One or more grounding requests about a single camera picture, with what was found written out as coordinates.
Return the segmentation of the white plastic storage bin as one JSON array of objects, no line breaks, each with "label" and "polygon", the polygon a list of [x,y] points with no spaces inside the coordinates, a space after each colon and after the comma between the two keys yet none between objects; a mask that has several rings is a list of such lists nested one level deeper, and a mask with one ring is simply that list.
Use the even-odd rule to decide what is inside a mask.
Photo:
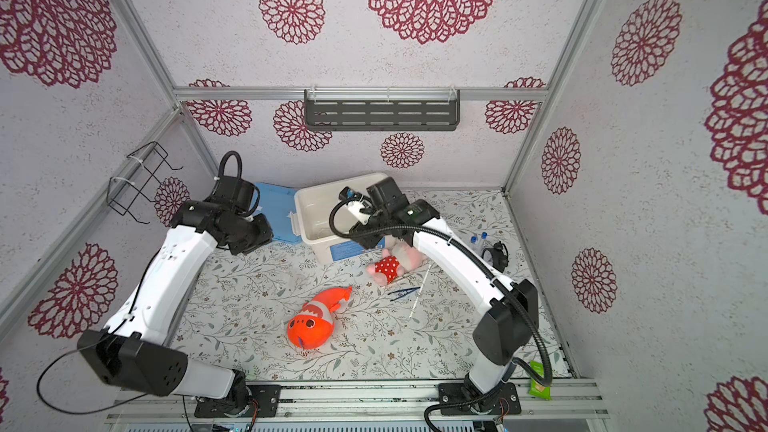
[{"label": "white plastic storage bin", "polygon": [[381,172],[356,176],[335,182],[300,189],[294,195],[296,212],[289,215],[292,230],[315,254],[320,265],[330,265],[369,252],[354,241],[335,235],[328,225],[333,207],[340,202],[339,193],[344,187],[356,192],[386,178]]}]

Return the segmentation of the blue plastic tweezers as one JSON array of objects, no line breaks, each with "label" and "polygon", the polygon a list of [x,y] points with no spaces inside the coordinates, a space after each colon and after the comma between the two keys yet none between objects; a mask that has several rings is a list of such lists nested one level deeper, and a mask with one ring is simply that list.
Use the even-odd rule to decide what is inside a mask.
[{"label": "blue plastic tweezers", "polygon": [[402,288],[399,290],[391,291],[388,293],[388,296],[390,297],[390,301],[398,301],[401,300],[411,294],[414,294],[416,292],[419,292],[421,290],[420,287],[408,287],[408,288]]}]

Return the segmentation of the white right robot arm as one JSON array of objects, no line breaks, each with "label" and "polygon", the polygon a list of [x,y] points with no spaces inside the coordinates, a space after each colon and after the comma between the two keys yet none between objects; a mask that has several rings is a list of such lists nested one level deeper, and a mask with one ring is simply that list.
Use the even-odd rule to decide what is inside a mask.
[{"label": "white right robot arm", "polygon": [[495,393],[513,368],[543,387],[551,385],[551,360],[539,332],[538,291],[530,281],[515,283],[491,267],[431,204],[409,201],[388,176],[364,193],[345,187],[338,199],[328,219],[334,235],[361,246],[387,235],[402,239],[468,297],[479,314],[473,331],[478,355],[467,375],[471,393]]}]

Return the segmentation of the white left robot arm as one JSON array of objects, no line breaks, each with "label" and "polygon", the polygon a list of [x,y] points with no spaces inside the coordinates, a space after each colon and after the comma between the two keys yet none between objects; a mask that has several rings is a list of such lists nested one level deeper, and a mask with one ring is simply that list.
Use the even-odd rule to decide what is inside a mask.
[{"label": "white left robot arm", "polygon": [[202,266],[218,248],[247,254],[273,238],[257,212],[259,189],[238,176],[219,176],[202,201],[173,215],[139,285],[101,330],[87,330],[78,352],[106,385],[158,397],[193,396],[221,415],[243,414],[250,391],[243,373],[191,359],[169,343]]}]

